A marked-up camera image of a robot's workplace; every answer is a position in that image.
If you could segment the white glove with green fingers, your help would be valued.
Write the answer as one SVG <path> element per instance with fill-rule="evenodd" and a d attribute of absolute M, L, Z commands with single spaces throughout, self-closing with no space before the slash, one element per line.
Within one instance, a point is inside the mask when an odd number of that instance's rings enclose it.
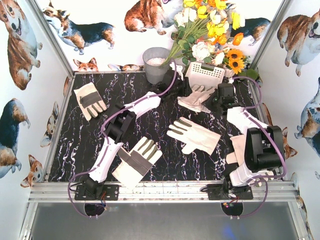
<path fill-rule="evenodd" d="M 194 85 L 191 90 L 192 93 L 189 96 L 177 97 L 178 104 L 196 113 L 210 113 L 211 111 L 203 105 L 203 102 L 214 93 L 215 88 L 206 88 L 204 85 Z"/>

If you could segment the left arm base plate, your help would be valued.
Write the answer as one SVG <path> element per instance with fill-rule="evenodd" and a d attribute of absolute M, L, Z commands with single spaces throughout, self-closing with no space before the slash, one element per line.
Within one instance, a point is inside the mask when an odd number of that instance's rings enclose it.
<path fill-rule="evenodd" d="M 81 184 L 76 187 L 74 199 L 76 201 L 117 201 L 119 197 L 119 190 L 120 186 L 117 184 L 102 184 L 98 186 L 94 193 L 90 193 L 89 190 Z"/>

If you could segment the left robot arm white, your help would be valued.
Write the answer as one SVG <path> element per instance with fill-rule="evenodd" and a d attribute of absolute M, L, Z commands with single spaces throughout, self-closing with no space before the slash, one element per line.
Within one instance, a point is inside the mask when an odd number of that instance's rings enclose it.
<path fill-rule="evenodd" d="M 83 178 L 84 182 L 86 184 L 104 182 L 117 153 L 133 134 L 137 119 L 150 110 L 159 107 L 163 97 L 182 89 L 184 84 L 183 67 L 178 65 L 177 68 L 166 72 L 156 90 L 147 92 L 144 96 L 129 104 L 115 105 L 111 116 L 101 127 L 104 143 L 93 167 Z"/>

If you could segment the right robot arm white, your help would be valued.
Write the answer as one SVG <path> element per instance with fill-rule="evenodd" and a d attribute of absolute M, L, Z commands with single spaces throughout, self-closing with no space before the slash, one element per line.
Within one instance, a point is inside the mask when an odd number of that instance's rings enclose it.
<path fill-rule="evenodd" d="M 233 186 L 249 185 L 258 177 L 266 179 L 268 172 L 285 163 L 281 128 L 259 121 L 236 102 L 233 84 L 218 84 L 217 90 L 208 99 L 207 108 L 226 116 L 227 121 L 242 133 L 231 138 L 232 156 L 238 162 L 238 168 L 229 174 Z"/>

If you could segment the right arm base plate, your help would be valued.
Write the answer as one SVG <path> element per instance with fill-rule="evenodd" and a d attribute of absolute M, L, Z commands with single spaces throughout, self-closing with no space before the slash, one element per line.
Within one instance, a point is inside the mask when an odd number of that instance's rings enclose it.
<path fill-rule="evenodd" d="M 253 193 L 249 186 L 225 186 L 222 184 L 208 184 L 200 189 L 200 192 L 207 193 L 209 200 L 252 200 Z"/>

